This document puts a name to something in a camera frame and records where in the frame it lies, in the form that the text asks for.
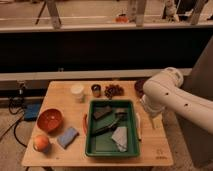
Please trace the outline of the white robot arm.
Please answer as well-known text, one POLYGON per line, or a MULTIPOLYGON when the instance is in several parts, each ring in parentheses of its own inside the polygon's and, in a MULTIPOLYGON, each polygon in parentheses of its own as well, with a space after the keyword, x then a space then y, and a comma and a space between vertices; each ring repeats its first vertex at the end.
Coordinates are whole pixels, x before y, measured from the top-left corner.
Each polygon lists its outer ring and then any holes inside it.
POLYGON ((168 67, 143 84, 141 99, 151 118, 169 108, 213 134, 213 36, 187 79, 168 67))

